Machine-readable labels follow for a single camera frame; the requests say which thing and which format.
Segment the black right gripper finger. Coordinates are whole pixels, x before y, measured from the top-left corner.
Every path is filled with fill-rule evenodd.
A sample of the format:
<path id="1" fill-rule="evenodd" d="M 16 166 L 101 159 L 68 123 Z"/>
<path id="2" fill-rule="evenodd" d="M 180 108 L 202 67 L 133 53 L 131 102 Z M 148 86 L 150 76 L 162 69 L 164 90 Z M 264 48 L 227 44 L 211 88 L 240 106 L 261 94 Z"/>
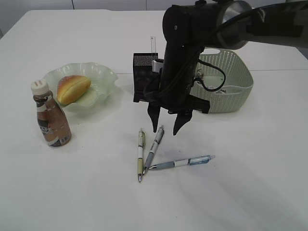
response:
<path id="1" fill-rule="evenodd" d="M 157 106 L 156 104 L 149 103 L 149 105 L 148 105 L 147 112 L 148 112 L 148 115 L 149 115 L 149 117 L 152 121 L 153 132 L 157 131 L 160 109 L 161 109 L 161 107 Z"/>
<path id="2" fill-rule="evenodd" d="M 177 118 L 174 123 L 174 128 L 173 128 L 173 135 L 176 135 L 177 132 L 186 124 L 188 123 L 191 118 L 192 118 L 192 110 L 188 111 L 181 111 L 177 113 Z"/>

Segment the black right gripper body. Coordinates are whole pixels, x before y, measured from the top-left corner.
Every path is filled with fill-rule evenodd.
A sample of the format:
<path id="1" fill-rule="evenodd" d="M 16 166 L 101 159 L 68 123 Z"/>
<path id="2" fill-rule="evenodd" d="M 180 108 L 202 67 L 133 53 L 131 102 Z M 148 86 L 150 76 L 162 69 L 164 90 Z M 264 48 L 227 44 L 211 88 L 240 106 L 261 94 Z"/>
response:
<path id="1" fill-rule="evenodd" d="M 149 97 L 144 95 L 143 89 L 134 90 L 133 101 L 138 103 L 144 101 L 148 103 L 148 114 L 158 115 L 161 108 L 165 108 L 171 112 L 171 114 L 177 114 L 179 112 L 186 112 L 191 110 L 201 111 L 204 114 L 209 113 L 210 101 L 202 100 L 192 95 L 182 94 L 180 96 L 174 94 L 165 94 L 162 97 L 158 97 L 161 91 L 159 89 L 150 90 Z"/>

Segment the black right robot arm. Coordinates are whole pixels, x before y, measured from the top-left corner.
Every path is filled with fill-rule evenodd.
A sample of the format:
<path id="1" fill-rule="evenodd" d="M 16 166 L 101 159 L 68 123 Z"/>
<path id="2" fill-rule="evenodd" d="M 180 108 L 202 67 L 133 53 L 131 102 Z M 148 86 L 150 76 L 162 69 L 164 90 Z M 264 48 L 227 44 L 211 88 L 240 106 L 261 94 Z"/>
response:
<path id="1" fill-rule="evenodd" d="M 237 50 L 247 42 L 305 48 L 308 45 L 308 3 L 305 0 L 252 8 L 243 0 L 199 0 L 169 7 L 162 21 L 166 49 L 133 55 L 134 102 L 148 103 L 157 129 L 161 108 L 177 116 L 173 132 L 189 122 L 194 110 L 206 114 L 208 100 L 190 94 L 200 54 L 205 48 Z"/>

